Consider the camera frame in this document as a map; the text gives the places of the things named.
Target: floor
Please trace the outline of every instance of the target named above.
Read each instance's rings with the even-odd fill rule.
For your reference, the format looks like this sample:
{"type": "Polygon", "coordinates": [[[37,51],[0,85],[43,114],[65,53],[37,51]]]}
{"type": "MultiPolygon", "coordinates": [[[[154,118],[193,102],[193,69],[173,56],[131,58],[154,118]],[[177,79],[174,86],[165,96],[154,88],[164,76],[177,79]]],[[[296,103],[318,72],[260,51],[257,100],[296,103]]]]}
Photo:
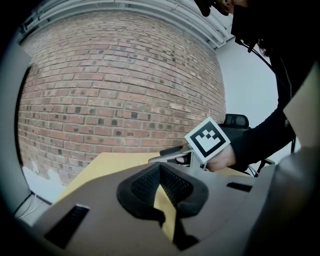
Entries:
{"type": "Polygon", "coordinates": [[[33,226],[36,220],[50,207],[32,194],[16,212],[15,217],[21,219],[29,226],[33,226]]]}

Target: black cap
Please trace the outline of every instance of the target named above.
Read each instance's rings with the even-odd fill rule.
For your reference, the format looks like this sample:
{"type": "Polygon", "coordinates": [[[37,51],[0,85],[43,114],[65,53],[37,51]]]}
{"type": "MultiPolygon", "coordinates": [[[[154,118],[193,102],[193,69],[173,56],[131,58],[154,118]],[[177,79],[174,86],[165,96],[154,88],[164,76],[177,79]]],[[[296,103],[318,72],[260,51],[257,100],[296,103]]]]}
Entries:
{"type": "Polygon", "coordinates": [[[194,0],[194,2],[199,7],[199,10],[201,11],[202,15],[205,17],[208,17],[210,14],[210,6],[216,8],[219,11],[219,13],[221,13],[224,16],[229,15],[228,12],[226,12],[223,8],[220,7],[220,5],[217,3],[217,0],[194,0]]]}

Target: black office chair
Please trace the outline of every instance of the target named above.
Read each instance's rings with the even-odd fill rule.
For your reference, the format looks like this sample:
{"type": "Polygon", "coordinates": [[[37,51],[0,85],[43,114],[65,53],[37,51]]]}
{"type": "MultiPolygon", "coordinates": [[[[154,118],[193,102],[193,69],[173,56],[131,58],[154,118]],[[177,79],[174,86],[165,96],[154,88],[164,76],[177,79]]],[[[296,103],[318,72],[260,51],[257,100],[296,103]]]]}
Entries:
{"type": "MultiPolygon", "coordinates": [[[[243,114],[226,114],[224,122],[219,124],[221,130],[225,133],[225,135],[229,138],[229,140],[235,139],[241,136],[245,131],[251,129],[249,127],[249,120],[243,114]]],[[[257,171],[255,171],[250,165],[248,166],[239,166],[233,165],[230,166],[231,169],[245,172],[248,168],[251,170],[252,174],[255,177],[258,177],[261,169],[266,165],[273,165],[275,162],[266,158],[261,160],[260,166],[257,171]]]]}

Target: ceiling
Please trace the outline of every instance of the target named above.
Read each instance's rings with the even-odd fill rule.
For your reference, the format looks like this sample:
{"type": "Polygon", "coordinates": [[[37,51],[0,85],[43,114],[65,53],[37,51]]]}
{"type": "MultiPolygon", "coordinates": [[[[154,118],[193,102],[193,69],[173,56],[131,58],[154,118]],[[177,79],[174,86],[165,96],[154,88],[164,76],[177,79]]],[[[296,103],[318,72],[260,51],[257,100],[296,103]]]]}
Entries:
{"type": "Polygon", "coordinates": [[[232,37],[232,15],[223,16],[212,7],[210,15],[203,17],[193,0],[46,0],[21,25],[18,41],[59,19],[93,11],[133,11],[163,19],[212,49],[232,37]]]}

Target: hand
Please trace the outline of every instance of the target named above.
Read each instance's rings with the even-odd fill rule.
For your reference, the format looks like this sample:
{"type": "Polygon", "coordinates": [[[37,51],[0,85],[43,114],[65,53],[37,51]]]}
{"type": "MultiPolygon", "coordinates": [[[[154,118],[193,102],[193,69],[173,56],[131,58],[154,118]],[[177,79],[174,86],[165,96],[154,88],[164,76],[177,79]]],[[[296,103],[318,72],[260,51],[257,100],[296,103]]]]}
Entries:
{"type": "MultiPolygon", "coordinates": [[[[183,157],[178,157],[176,159],[178,162],[183,163],[183,157]]],[[[221,170],[228,166],[233,166],[236,164],[236,156],[232,146],[229,144],[221,152],[211,158],[207,164],[206,168],[210,172],[221,170]]]]}

